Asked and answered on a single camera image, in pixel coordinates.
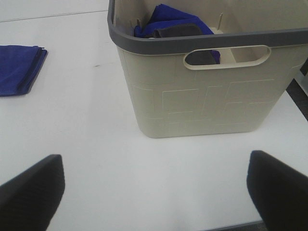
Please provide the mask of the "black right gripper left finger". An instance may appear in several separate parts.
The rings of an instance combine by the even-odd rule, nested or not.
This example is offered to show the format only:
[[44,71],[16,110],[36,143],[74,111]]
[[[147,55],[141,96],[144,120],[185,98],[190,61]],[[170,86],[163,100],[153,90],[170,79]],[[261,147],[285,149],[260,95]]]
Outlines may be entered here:
[[65,190],[63,160],[51,154],[0,187],[2,231],[45,231]]

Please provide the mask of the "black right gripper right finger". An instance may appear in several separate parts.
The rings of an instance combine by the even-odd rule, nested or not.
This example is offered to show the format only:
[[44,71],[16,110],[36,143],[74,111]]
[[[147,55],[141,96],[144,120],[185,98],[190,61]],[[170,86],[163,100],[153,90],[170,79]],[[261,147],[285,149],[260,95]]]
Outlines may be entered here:
[[250,154],[246,185],[269,231],[308,229],[308,178],[270,154]]

